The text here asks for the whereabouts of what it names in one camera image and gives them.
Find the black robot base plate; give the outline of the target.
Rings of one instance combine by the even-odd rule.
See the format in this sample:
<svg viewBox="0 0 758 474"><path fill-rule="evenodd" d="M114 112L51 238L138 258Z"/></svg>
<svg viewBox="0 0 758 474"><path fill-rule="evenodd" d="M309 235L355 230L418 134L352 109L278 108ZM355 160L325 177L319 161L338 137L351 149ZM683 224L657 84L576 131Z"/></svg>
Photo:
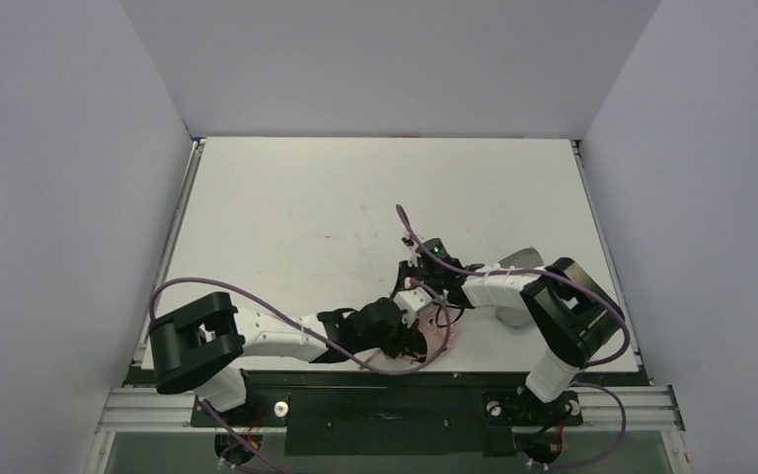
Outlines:
<svg viewBox="0 0 758 474"><path fill-rule="evenodd" d="M230 445L244 463L265 432L285 436L288 456L517 454L552 463L564 428L585 428L589 404L570 389L544 404L527 392L472 383L448 386L252 388L246 404L219 412L196 397L193 428L215 428L214 448Z"/></svg>

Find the pink folding umbrella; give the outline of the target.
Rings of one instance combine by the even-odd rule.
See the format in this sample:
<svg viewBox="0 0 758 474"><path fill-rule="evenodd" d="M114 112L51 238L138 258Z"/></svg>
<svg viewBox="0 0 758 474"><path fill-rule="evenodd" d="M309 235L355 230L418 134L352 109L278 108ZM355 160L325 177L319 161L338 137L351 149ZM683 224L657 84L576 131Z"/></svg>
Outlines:
<svg viewBox="0 0 758 474"><path fill-rule="evenodd" d="M456 347L458 329L457 319L461 311L450 308L449 318L445 319L445 313L438 306L434 305L431 309L421 314L418 318L418 329L425 340L426 352L418 359L425 361L428 357L437 352L444 341L446 322L450 323L450 334L446 347L442 351L444 354L450 353Z"/></svg>

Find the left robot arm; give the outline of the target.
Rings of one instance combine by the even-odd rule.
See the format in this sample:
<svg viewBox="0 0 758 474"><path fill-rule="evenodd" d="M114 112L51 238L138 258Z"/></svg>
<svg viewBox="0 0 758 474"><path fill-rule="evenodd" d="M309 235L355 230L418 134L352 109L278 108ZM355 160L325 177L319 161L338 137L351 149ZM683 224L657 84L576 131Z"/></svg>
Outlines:
<svg viewBox="0 0 758 474"><path fill-rule="evenodd" d="M433 299L421 289L381 297L359 310L348 308L298 318L295 324L236 307L228 293L211 292L149 326L156 389L192 391L218 412L248 401L239 357L286 357L334 364L359 353L422 356L427 351L418 318Z"/></svg>

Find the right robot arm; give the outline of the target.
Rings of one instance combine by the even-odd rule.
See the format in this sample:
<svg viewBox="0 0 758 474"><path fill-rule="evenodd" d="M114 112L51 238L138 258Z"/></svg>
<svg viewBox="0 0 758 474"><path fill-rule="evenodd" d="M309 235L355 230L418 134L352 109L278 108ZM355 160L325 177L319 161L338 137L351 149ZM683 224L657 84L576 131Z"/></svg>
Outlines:
<svg viewBox="0 0 758 474"><path fill-rule="evenodd" d="M533 326L546 348L509 401L489 401L490 416L511 416L524 426L557 425L578 415L568 391L589 367L622 355L598 352L616 335L626 349L631 336L613 298L572 258L541 265L532 249L518 252L520 262L463 266L438 238L406 237L412 257L400 264L395 291L415 279L442 295L458 312L490 308L510 328Z"/></svg>

